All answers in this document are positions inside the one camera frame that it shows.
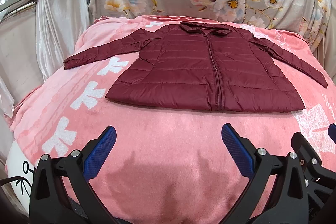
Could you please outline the maroon quilted puffer jacket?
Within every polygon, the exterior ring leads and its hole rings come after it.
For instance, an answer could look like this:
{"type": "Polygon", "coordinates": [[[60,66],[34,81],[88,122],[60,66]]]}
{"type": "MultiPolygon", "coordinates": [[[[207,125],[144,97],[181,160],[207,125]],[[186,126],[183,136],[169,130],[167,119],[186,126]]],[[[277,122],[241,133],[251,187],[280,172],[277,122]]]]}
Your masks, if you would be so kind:
{"type": "Polygon", "coordinates": [[[133,52],[138,52],[138,59],[106,94],[113,102],[249,113],[303,110],[298,91],[275,60],[328,86],[324,75],[306,61],[228,24],[181,22],[154,32],[140,28],[68,57],[64,67],[72,69],[133,52]]]}

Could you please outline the white cartoon pillow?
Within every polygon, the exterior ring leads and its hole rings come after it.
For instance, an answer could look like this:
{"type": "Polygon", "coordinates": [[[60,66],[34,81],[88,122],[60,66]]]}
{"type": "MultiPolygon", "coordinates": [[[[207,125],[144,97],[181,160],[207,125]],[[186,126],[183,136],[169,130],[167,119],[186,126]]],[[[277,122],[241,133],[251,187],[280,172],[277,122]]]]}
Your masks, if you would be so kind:
{"type": "Polygon", "coordinates": [[[23,180],[13,181],[10,185],[14,191],[15,198],[18,199],[19,208],[23,213],[29,215],[30,194],[35,167],[26,158],[16,141],[11,145],[5,167],[9,177],[24,177],[23,180]]]}

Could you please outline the pink plush blanket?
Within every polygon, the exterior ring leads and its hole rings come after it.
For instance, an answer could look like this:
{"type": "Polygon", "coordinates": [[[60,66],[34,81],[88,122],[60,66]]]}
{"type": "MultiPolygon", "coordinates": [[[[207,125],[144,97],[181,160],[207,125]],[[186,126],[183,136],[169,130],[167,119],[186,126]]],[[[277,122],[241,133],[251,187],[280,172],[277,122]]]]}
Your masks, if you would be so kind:
{"type": "Polygon", "coordinates": [[[31,91],[6,122],[31,165],[47,153],[66,156],[113,126],[117,140],[94,191],[116,217],[133,223],[217,223],[246,186],[221,138],[230,123],[256,147],[274,155],[291,151],[301,132],[323,165],[335,169],[335,84],[323,88],[280,63],[305,109],[295,113],[209,113],[133,107],[109,102],[106,92],[137,58],[112,57],[79,68],[57,70],[31,91]]]}

